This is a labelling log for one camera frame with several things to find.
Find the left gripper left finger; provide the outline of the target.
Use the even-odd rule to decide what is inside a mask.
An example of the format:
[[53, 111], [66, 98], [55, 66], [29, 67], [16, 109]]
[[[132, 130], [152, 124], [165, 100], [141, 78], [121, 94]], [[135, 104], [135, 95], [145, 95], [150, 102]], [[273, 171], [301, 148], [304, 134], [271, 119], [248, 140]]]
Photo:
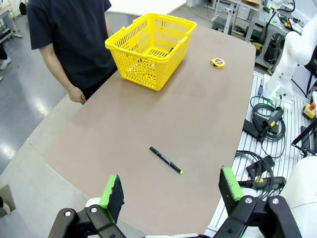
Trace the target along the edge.
[[76, 212], [71, 208], [61, 209], [49, 233], [50, 238], [124, 238], [117, 226], [124, 193], [118, 175], [111, 175], [97, 204]]

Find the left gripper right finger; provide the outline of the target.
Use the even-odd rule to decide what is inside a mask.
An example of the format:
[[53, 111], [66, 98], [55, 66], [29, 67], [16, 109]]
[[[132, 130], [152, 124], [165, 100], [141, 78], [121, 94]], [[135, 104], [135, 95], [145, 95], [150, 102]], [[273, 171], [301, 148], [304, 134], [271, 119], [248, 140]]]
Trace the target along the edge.
[[257, 227], [265, 238], [300, 238], [302, 235], [282, 196], [266, 201], [244, 195], [229, 167], [220, 169], [218, 187], [228, 217], [215, 234], [216, 238], [241, 238], [247, 227]]

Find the person's right hand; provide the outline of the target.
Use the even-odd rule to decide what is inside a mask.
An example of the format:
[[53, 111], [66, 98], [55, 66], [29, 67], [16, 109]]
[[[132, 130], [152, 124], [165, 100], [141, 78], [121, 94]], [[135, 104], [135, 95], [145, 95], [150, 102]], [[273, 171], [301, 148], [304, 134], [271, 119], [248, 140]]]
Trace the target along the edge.
[[71, 86], [70, 88], [67, 89], [67, 92], [71, 101], [80, 103], [82, 105], [85, 104], [86, 98], [83, 92], [79, 88], [75, 86]]

